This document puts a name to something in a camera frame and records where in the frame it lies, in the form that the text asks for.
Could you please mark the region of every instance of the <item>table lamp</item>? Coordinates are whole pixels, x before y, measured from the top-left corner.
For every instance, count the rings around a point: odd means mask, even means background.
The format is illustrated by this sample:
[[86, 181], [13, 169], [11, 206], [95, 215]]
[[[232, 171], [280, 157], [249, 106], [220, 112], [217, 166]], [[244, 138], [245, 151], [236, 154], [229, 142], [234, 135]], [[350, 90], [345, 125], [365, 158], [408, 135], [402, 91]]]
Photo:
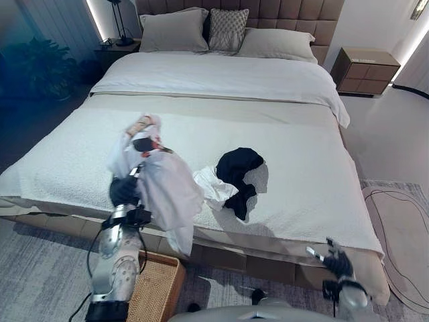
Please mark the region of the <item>table lamp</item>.
[[[120, 39], [118, 39], [115, 42], [116, 46], [128, 46], [128, 45], [131, 45], [132, 43], [134, 43], [134, 40], [133, 40], [133, 38], [128, 38], [127, 35], [125, 34], [125, 28], [123, 27], [121, 9], [119, 8], [119, 3], [121, 2], [121, 0], [107, 0], [107, 1], [112, 4], [113, 15], [115, 16], [116, 26], [117, 26], [118, 32], [119, 32]], [[117, 19], [117, 16], [116, 16], [115, 6], [116, 6], [117, 11], [119, 13], [119, 19], [121, 20], [123, 34], [121, 33], [121, 29], [119, 29], [119, 24], [118, 24], [118, 19]]]

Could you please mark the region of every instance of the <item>lamp base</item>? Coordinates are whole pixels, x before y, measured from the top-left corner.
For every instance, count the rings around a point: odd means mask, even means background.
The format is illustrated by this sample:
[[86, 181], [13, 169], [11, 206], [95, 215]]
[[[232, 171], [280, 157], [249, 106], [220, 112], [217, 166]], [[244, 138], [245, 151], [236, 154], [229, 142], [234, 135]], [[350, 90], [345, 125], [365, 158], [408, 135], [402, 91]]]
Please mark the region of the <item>lamp base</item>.
[[115, 42], [116, 46], [119, 46], [119, 47], [129, 46], [133, 43], [134, 43], [133, 38], [127, 38], [127, 37], [122, 37], [121, 39], [118, 39]]

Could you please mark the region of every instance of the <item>white bedsheet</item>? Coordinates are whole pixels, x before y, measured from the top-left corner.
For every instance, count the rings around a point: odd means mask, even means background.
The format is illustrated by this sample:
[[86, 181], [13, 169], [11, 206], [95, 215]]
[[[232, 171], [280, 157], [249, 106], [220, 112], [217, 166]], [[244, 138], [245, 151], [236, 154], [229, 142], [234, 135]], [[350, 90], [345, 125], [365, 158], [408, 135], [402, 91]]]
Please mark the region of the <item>white bedsheet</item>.
[[309, 242], [329, 235], [382, 256], [330, 111], [311, 104], [96, 95], [0, 176], [0, 196], [108, 213], [107, 153], [142, 112], [162, 118], [164, 144], [191, 170], [216, 164], [239, 146], [265, 159], [266, 191], [263, 173], [256, 176], [259, 194], [248, 221], [205, 205], [196, 230]]
[[294, 60], [138, 52], [116, 61], [91, 92], [313, 103], [329, 107], [341, 126], [350, 123], [329, 73]]

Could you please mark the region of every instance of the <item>clothing pile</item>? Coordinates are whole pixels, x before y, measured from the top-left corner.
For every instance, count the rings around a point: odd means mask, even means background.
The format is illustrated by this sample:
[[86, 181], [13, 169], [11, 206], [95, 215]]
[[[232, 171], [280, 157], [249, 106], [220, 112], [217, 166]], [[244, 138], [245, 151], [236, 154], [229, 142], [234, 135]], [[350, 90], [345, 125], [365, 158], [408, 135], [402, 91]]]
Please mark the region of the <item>clothing pile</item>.
[[256, 191], [243, 179], [246, 172], [263, 164], [263, 158], [250, 148], [238, 148], [226, 153], [216, 168], [207, 166], [192, 177], [188, 165], [162, 145], [160, 128], [158, 116], [141, 116], [121, 134], [107, 167], [113, 173], [115, 184], [141, 165], [136, 199], [151, 211], [152, 221], [166, 231], [172, 249], [189, 256], [194, 236], [193, 218], [201, 212], [204, 199], [213, 209], [231, 208], [238, 218], [245, 220], [246, 202]]
[[217, 167], [207, 166], [193, 174], [204, 191], [207, 205], [216, 211], [223, 207], [234, 210], [237, 218], [245, 220], [247, 200], [256, 195], [252, 184], [245, 184], [247, 172], [263, 164], [263, 158], [251, 148], [238, 148], [222, 156]]

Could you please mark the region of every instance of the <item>potted plant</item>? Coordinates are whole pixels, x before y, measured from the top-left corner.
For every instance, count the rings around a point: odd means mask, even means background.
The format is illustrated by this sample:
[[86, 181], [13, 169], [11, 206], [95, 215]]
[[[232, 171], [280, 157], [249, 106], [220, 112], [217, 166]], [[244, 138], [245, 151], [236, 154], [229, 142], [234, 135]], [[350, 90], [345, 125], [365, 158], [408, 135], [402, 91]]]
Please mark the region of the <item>potted plant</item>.
[[75, 59], [66, 57], [69, 50], [51, 40], [33, 38], [28, 44], [8, 48], [7, 56], [11, 70], [23, 78], [31, 96], [65, 100], [78, 79]]

